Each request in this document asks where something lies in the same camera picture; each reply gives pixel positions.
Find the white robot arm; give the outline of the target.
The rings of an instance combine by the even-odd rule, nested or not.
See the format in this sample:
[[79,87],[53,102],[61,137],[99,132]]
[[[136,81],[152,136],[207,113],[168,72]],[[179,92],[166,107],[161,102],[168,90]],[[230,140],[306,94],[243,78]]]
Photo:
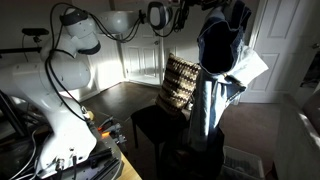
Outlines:
[[107,11],[95,16],[68,4],[60,15],[59,33],[40,50],[39,63],[16,64],[1,70],[1,92],[35,105],[53,130],[36,159],[36,177],[58,175],[86,161],[98,143],[84,106],[61,94],[90,81],[88,67],[76,56],[99,52],[99,33],[112,38],[152,17],[138,11]]

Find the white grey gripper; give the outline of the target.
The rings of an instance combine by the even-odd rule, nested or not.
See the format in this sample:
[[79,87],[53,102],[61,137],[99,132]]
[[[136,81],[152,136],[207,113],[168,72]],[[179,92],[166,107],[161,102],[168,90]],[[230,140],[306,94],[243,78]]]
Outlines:
[[207,10],[219,5],[224,5],[227,0],[181,0],[184,7],[199,5],[202,10]]

